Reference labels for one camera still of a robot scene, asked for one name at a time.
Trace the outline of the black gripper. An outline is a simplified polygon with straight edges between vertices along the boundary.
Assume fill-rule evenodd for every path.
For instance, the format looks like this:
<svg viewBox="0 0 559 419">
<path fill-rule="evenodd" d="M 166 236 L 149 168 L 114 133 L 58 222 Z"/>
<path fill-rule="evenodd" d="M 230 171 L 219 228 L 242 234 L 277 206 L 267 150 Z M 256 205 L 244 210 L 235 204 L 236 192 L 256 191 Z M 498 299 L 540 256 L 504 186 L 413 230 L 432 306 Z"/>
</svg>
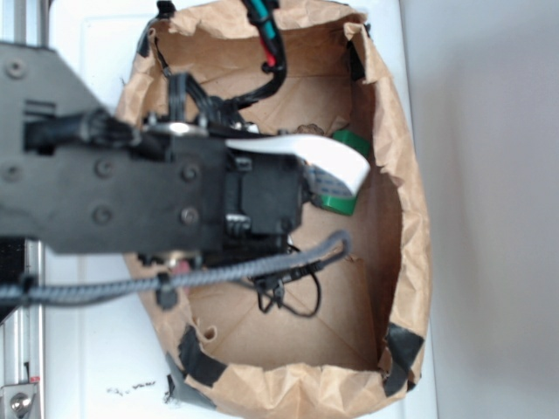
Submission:
<svg viewBox="0 0 559 419">
<path fill-rule="evenodd" d="M 142 130 L 178 164 L 195 195 L 179 211 L 180 243 L 141 254 L 144 264 L 186 259 L 225 266 L 288 253 L 288 237 L 300 227 L 302 207 L 311 196 L 301 158 L 257 152 L 252 147 L 263 134 L 204 115 L 188 122 L 150 113 Z M 228 140 L 250 149 L 228 146 Z"/>
</svg>

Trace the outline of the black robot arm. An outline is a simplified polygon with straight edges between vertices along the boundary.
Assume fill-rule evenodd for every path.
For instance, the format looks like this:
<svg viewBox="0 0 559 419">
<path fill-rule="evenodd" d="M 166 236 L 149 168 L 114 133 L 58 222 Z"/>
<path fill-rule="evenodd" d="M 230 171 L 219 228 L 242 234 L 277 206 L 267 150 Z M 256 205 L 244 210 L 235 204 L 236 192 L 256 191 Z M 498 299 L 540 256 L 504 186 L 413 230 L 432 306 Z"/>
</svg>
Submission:
<svg viewBox="0 0 559 419">
<path fill-rule="evenodd" d="M 141 127 L 108 113 L 55 52 L 1 46 L 1 234 L 62 254 L 227 264 L 287 251 L 311 196 L 304 161 L 257 135 L 171 109 Z"/>
</svg>

